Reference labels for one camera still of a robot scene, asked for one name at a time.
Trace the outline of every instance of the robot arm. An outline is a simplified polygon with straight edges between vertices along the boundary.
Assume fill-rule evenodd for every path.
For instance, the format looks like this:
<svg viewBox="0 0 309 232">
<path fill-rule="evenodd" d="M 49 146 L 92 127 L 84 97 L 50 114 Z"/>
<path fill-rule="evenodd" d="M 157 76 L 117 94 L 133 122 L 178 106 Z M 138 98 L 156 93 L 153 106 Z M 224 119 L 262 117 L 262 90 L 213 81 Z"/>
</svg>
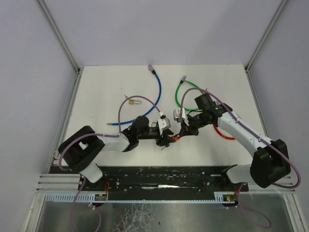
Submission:
<svg viewBox="0 0 309 232">
<path fill-rule="evenodd" d="M 202 111 L 198 115 L 190 116 L 188 114 L 180 117 L 180 110 L 174 111 L 174 119 L 181 122 L 179 137 L 198 135 L 198 129 L 209 124 L 215 124 L 232 135 L 253 158 L 251 165 L 234 165 L 226 170 L 225 175 L 232 183 L 255 182 L 260 187 L 266 188 L 290 173 L 290 165 L 279 154 L 260 141 L 264 139 L 269 142 L 288 158 L 287 147 L 282 140 L 272 141 L 263 136 L 247 125 L 227 106 L 237 121 L 260 136 L 260 138 L 254 137 L 237 123 L 222 105 L 217 105 L 207 93 L 195 98 L 195 101 Z"/>
<path fill-rule="evenodd" d="M 80 173 L 90 182 L 95 183 L 102 177 L 101 170 L 93 162 L 100 152 L 128 152 L 138 146 L 140 139 L 155 139 L 156 145 L 169 146 L 170 143 L 176 141 L 170 137 L 170 135 L 173 135 L 173 132 L 169 128 L 170 122 L 165 115 L 160 115 L 154 127 L 149 127 L 149 119 L 147 117 L 139 116 L 120 135 L 97 134 L 90 126 L 84 126 L 63 142 L 59 146 L 58 151 L 62 154 L 65 148 L 73 141 L 81 136 L 92 134 L 93 136 L 87 136 L 69 147 L 63 159 L 73 173 Z"/>
</svg>

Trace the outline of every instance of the white enclosure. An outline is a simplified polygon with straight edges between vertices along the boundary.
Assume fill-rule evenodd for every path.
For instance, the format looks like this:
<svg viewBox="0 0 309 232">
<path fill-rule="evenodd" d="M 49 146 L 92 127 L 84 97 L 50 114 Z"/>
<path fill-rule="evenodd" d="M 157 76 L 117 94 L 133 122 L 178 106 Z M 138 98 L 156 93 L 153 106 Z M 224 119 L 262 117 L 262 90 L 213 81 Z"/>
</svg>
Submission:
<svg viewBox="0 0 309 232">
<path fill-rule="evenodd" d="M 38 180 L 47 173 L 66 133 L 68 137 L 85 124 L 98 132 L 117 132 L 117 127 L 105 124 L 116 120 L 124 94 L 155 99 L 158 86 L 148 64 L 161 78 L 158 106 L 171 119 L 173 132 L 179 128 L 172 121 L 174 93 L 187 75 L 258 131 L 264 129 L 274 140 L 287 143 L 290 160 L 302 174 L 297 198 L 294 190 L 286 192 L 292 193 L 285 198 L 287 211 L 294 230 L 307 231 L 307 0 L 2 0 L 0 12 L 1 231 L 35 231 L 41 210 L 37 205 L 44 199 Z M 182 86 L 180 95 L 187 87 Z M 188 94 L 185 104 L 195 106 L 196 96 L 197 92 Z M 149 108 L 145 101 L 126 104 L 121 118 L 133 119 Z M 155 111 L 149 119 L 157 120 Z M 220 139 L 212 127 L 200 133 L 163 151 L 143 141 L 140 148 L 151 148 L 150 159 L 133 151 L 132 159 L 114 159 L 110 153 L 96 161 L 172 165 L 182 153 L 174 165 L 251 162 L 235 141 L 212 149 Z M 207 158 L 188 159 L 185 154 L 192 149 L 201 154 L 198 142 Z"/>
</svg>

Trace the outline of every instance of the black mounting plate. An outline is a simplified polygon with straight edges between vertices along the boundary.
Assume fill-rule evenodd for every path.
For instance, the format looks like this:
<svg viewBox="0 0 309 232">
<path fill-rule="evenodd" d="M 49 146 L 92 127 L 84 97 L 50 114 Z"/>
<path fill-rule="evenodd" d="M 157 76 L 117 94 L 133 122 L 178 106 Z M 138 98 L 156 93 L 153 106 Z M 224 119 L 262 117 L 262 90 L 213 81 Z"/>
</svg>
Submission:
<svg viewBox="0 0 309 232">
<path fill-rule="evenodd" d="M 109 200 L 214 200 L 214 192 L 234 192 L 240 186 L 221 175 L 228 167 L 99 167 L 103 177 L 87 181 L 82 191 L 104 191 L 108 182 Z M 241 191 L 249 191 L 248 185 Z"/>
</svg>

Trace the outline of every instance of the purple cable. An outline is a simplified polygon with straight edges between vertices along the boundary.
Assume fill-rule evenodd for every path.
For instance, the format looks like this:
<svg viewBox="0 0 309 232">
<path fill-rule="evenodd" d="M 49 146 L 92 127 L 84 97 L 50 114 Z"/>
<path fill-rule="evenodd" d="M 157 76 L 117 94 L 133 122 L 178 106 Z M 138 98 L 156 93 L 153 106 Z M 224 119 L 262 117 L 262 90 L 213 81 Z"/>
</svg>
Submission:
<svg viewBox="0 0 309 232">
<path fill-rule="evenodd" d="M 120 112 L 121 112 L 122 106 L 125 104 L 125 102 L 128 101 L 128 100 L 131 99 L 131 98 L 143 98 L 143 99 L 149 101 L 149 102 L 157 109 L 157 111 L 160 112 L 160 110 L 159 110 L 159 108 L 157 107 L 157 105 L 155 105 L 151 100 L 149 100 L 149 99 L 146 98 L 146 97 L 139 96 L 139 95 L 135 95 L 135 96 L 131 96 L 131 97 L 126 98 L 126 99 L 121 103 L 121 105 L 120 105 L 120 107 L 119 107 L 119 111 L 118 111 L 118 127 L 119 127 L 119 134 L 118 134 L 118 135 L 111 135 L 111 134 L 105 134 L 105 135 L 104 135 L 104 134 L 100 134 L 100 133 L 91 133 L 91 134 L 85 134 L 85 135 L 82 135 L 82 136 L 78 137 L 77 139 L 73 140 L 73 141 L 63 150 L 63 152 L 62 152 L 62 154 L 61 154 L 61 156 L 60 156 L 60 158 L 59 158 L 59 161 L 58 161 L 58 166 L 59 166 L 59 168 L 60 168 L 61 170 L 63 170 L 63 171 L 68 171 L 68 170 L 70 170 L 69 167 L 68 167 L 68 168 L 64 168 L 64 167 L 61 165 L 62 159 L 63 159 L 64 155 L 66 154 L 66 152 L 69 150 L 69 148 L 70 148 L 71 146 L 73 146 L 75 143 L 81 141 L 83 138 L 86 138 L 86 137 L 89 137 L 89 136 L 102 136 L 102 137 L 118 138 L 118 137 L 120 136 L 120 134 L 121 134 Z M 74 200 L 73 200 L 73 204 L 72 204 L 72 208 L 71 208 L 71 212 L 70 212 L 70 226 L 71 226 L 72 232 L 74 232 L 73 223 L 72 223 L 73 206 L 74 206 L 74 204 L 75 204 L 75 201 L 76 201 L 78 195 L 79 195 L 80 192 L 82 191 L 82 189 L 83 189 L 85 183 L 86 183 L 86 177 L 84 177 L 84 181 L 83 181 L 83 183 L 82 183 L 80 189 L 78 190 L 78 192 L 77 192 L 77 194 L 76 194 L 76 196 L 74 197 Z M 97 227 L 97 229 L 95 230 L 95 232 L 97 232 L 97 231 L 99 230 L 100 226 L 101 226 L 101 220 L 102 220 L 102 218 L 101 218 L 101 213 L 100 213 L 100 211 L 99 211 L 96 207 L 95 207 L 95 209 L 97 210 L 98 216 L 99 216 L 98 227 Z"/>
<path fill-rule="evenodd" d="M 65 168 L 61 165 L 61 162 L 62 162 L 62 159 L 64 157 L 64 155 L 66 154 L 66 152 L 70 149 L 71 146 L 73 146 L 75 143 L 81 141 L 83 138 L 86 138 L 86 137 L 89 137 L 89 136 L 102 136 L 102 137 L 111 137 L 111 138 L 118 138 L 121 134 L 121 124 L 120 124 L 120 112 L 121 112 L 121 109 L 122 109 L 122 106 L 126 103 L 126 101 L 130 100 L 131 98 L 143 98 L 147 101 L 149 101 L 156 109 L 158 112 L 160 112 L 159 108 L 157 107 L 156 104 L 154 104 L 151 100 L 149 100 L 148 98 L 146 97 L 143 97 L 143 96 L 139 96 L 139 95 L 134 95 L 134 96 L 131 96 L 131 97 L 128 97 L 126 98 L 120 105 L 119 107 L 119 110 L 118 110 L 118 127 L 119 127 L 119 134 L 118 135 L 110 135 L 110 134 L 100 134 L 100 133 L 91 133 L 91 134 L 85 134 L 85 135 L 82 135 L 81 137 L 78 137 L 77 139 L 75 139 L 74 141 L 72 141 L 62 152 L 60 158 L 59 158 L 59 161 L 58 161 L 58 166 L 61 170 L 63 171 L 68 171 L 70 170 L 70 168 Z"/>
<path fill-rule="evenodd" d="M 263 142 L 265 145 L 269 146 L 272 150 L 274 150 L 275 152 L 277 152 L 289 165 L 291 165 L 291 167 L 294 169 L 294 171 L 296 172 L 296 175 L 297 175 L 297 182 L 295 185 L 292 185 L 292 186 L 284 186 L 284 185 L 279 185 L 279 184 L 276 184 L 274 183 L 273 185 L 274 186 L 277 186 L 277 187 L 281 187 L 281 188 L 284 188 L 284 189 L 294 189 L 296 187 L 298 187 L 300 185 L 300 182 L 301 182 L 301 176 L 300 176 L 300 172 L 299 170 L 296 168 L 296 166 L 288 159 L 286 158 L 286 156 L 280 152 L 277 148 L 275 148 L 273 145 L 271 145 L 270 143 L 268 143 L 267 141 L 265 141 L 264 139 L 260 138 L 259 135 L 257 135 L 256 133 L 254 133 L 250 128 L 248 128 L 247 126 L 245 126 L 242 122 L 238 121 L 236 116 L 233 115 L 233 113 L 229 110 L 229 108 L 219 99 L 217 98 L 216 96 L 214 96 L 212 93 L 209 93 L 206 89 L 202 89 L 202 88 L 190 88 L 188 89 L 184 94 L 183 94 L 183 98 L 182 98 L 182 103 L 181 103 L 181 108 L 180 108 L 180 115 L 182 115 L 182 112 L 183 112 L 183 101 L 184 101 L 184 97 L 186 96 L 186 94 L 191 91 L 191 90 L 202 90 L 204 91 L 205 93 L 208 93 L 209 95 L 211 95 L 212 97 L 214 97 L 227 111 L 228 113 L 232 116 L 232 118 L 238 123 L 240 124 L 246 131 L 248 131 L 250 134 L 252 134 L 255 138 L 257 139 L 260 139 L 261 142 Z"/>
<path fill-rule="evenodd" d="M 73 228 L 73 222 L 72 222 L 73 206 L 74 206 L 74 204 L 75 204 L 75 201 L 77 200 L 78 195 L 79 195 L 80 192 L 82 191 L 82 189 L 83 189 L 85 183 L 86 183 L 86 177 L 84 177 L 83 183 L 82 183 L 81 187 L 79 188 L 79 190 L 78 190 L 78 192 L 77 192 L 77 194 L 76 194 L 76 196 L 74 197 L 74 200 L 73 200 L 73 204 L 72 204 L 72 208 L 71 208 L 71 212 L 70 212 L 70 226 L 71 226 L 72 232 L 75 232 L 75 230 L 74 230 L 74 228 Z M 98 222 L 98 227 L 97 227 L 97 229 L 95 230 L 95 232 L 98 232 L 98 230 L 99 230 L 99 228 L 100 228 L 100 226 L 101 226 L 102 217 L 101 217 L 101 213 L 100 213 L 100 211 L 98 210 L 98 208 L 96 208 L 95 206 L 94 206 L 94 208 L 95 208 L 96 211 L 98 212 L 99 222 Z"/>
<path fill-rule="evenodd" d="M 147 101 L 149 101 L 156 109 L 158 112 L 160 112 L 159 108 L 157 107 L 156 104 L 154 104 L 151 100 L 149 100 L 148 98 L 146 97 L 143 97 L 143 96 L 140 96 L 140 95 L 134 95 L 134 96 L 131 96 L 131 97 L 128 97 L 126 98 L 120 105 L 119 107 L 119 111 L 118 111 L 118 128 L 119 128 L 119 134 L 121 133 L 121 124 L 120 124 L 120 112 L 121 112 L 121 108 L 122 106 L 126 103 L 126 101 L 130 100 L 131 98 L 143 98 Z"/>
<path fill-rule="evenodd" d="M 259 227 L 262 227 L 262 228 L 264 228 L 264 229 L 270 229 L 270 228 L 272 227 L 271 220 L 270 220 L 264 213 L 262 213 L 260 210 L 253 209 L 253 208 L 250 208 L 250 207 L 247 207 L 247 206 L 242 206 L 242 205 L 240 204 L 240 201 L 239 201 L 240 190 L 241 190 L 241 188 L 242 188 L 244 185 L 246 185 L 246 183 L 242 183 L 242 184 L 241 184 L 241 186 L 239 187 L 238 193 L 237 193 L 237 200 L 238 200 L 238 206 L 239 206 L 239 208 L 241 209 L 241 211 L 242 211 L 242 213 L 245 215 L 245 217 L 246 217 L 247 219 L 249 219 L 253 224 L 255 224 L 255 225 L 259 226 Z M 266 220 L 269 222 L 269 225 L 268 225 L 268 226 L 264 226 L 264 225 L 262 225 L 262 224 L 259 224 L 259 223 L 255 222 L 255 221 L 253 221 L 253 220 L 246 214 L 246 212 L 244 211 L 244 209 L 251 210 L 251 211 L 257 212 L 258 214 L 262 215 L 262 216 L 265 217 Z"/>
</svg>

